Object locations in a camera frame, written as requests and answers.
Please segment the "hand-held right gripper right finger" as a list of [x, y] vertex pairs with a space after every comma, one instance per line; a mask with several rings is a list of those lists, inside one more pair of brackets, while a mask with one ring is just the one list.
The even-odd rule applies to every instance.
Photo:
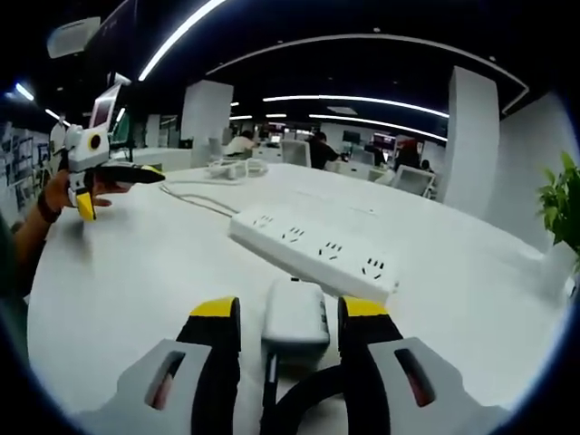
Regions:
[[455, 366], [403, 337], [374, 301], [340, 297], [338, 344], [352, 434], [491, 434], [508, 416], [471, 397]]

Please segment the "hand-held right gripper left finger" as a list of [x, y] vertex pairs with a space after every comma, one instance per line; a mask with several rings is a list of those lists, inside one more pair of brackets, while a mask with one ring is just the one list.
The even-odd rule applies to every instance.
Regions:
[[240, 303], [194, 308], [174, 340], [128, 367], [113, 396], [79, 415], [86, 434], [230, 434], [240, 381]]

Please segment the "person's left hand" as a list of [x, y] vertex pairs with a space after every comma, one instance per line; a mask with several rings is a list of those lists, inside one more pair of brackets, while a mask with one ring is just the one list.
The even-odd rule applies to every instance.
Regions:
[[[73, 208], [68, 196], [69, 172], [66, 169], [58, 171], [44, 187], [46, 204], [53, 212], [62, 211], [63, 208]], [[127, 193], [131, 186], [122, 187], [115, 183], [105, 183], [95, 178], [92, 188], [92, 204], [98, 207], [109, 207], [111, 202], [103, 198], [103, 195]]]

